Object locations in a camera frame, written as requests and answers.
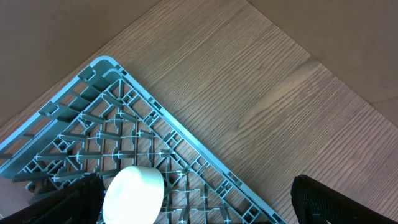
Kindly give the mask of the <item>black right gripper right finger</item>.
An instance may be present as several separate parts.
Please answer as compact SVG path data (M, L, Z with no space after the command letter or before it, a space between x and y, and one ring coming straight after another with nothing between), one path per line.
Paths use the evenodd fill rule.
M307 175L294 178L290 194L300 224L397 224Z

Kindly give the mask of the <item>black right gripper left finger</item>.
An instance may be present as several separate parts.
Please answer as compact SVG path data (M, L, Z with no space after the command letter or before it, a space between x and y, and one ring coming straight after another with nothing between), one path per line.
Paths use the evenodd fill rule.
M103 202L104 183L99 175L90 174L9 215L1 224L95 224Z

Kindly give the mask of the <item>white bowl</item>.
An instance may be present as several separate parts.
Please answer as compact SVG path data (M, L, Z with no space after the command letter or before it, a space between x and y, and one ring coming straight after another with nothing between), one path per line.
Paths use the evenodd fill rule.
M154 223L164 199L164 180L152 167L129 166L110 183L103 202L106 224Z

